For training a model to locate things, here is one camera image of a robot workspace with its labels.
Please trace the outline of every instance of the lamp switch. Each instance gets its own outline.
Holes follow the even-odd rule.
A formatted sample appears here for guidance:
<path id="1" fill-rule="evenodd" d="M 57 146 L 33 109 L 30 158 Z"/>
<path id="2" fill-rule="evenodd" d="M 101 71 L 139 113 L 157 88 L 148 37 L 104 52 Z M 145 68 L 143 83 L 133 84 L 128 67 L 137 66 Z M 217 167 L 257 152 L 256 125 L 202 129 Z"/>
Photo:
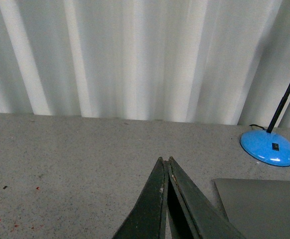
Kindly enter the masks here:
<path id="1" fill-rule="evenodd" d="M 277 143 L 272 143 L 272 145 L 273 145 L 273 150 L 275 150 L 275 151 L 279 151 L 279 144 L 277 144 Z"/>

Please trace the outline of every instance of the desk lamp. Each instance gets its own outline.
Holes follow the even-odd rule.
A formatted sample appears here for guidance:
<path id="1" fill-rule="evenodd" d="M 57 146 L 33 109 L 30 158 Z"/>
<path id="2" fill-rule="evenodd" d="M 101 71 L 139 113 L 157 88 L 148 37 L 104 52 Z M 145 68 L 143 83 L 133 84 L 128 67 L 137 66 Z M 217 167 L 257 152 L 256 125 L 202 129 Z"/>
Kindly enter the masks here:
<path id="1" fill-rule="evenodd" d="M 290 83 L 267 130 L 252 130 L 240 138 L 243 149 L 254 158 L 275 166 L 290 166 L 290 142 L 272 132 L 290 94 Z"/>

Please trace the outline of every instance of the black lamp arm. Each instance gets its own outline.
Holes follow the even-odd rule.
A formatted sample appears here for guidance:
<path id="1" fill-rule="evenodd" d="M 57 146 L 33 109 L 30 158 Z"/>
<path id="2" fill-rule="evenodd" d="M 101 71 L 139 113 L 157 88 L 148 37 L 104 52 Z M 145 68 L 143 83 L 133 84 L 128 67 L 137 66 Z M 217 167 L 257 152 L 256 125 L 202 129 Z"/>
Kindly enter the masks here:
<path id="1" fill-rule="evenodd" d="M 280 101 L 280 103 L 278 105 L 278 108 L 276 109 L 276 112 L 274 114 L 273 119 L 270 122 L 270 125 L 269 125 L 269 127 L 267 129 L 267 133 L 271 133 L 273 131 L 273 128 L 274 128 L 274 126 L 275 126 L 275 124 L 276 124 L 276 122 L 277 122 L 277 120 L 278 120 L 278 118 L 280 116 L 281 111 L 283 110 L 283 108 L 284 108 L 284 106 L 285 106 L 285 104 L 287 102 L 287 99 L 288 99 L 289 95 L 290 95 L 290 83 L 289 83 L 289 86 L 288 86 L 284 96 L 282 97 L 282 99 L 281 99 L 281 101 Z"/>

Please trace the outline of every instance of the blue lamp base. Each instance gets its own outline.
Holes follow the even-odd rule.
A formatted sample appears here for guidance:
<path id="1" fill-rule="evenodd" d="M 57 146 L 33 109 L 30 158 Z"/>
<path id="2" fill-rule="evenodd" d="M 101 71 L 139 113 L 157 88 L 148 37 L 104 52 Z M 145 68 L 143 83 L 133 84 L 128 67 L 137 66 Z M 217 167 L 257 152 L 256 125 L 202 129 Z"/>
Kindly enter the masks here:
<path id="1" fill-rule="evenodd" d="M 252 130 L 240 138 L 243 149 L 254 158 L 275 166 L 290 166 L 290 142 L 281 135 Z"/>

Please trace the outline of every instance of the gray laptop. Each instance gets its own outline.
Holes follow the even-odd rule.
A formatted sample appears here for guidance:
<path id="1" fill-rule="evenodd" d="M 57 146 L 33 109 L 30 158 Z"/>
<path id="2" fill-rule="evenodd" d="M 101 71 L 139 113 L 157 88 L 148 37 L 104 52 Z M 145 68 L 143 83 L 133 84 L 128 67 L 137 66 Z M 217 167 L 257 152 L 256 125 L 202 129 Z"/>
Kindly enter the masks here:
<path id="1" fill-rule="evenodd" d="M 229 221 L 247 239 L 290 239 L 290 181 L 216 179 Z"/>

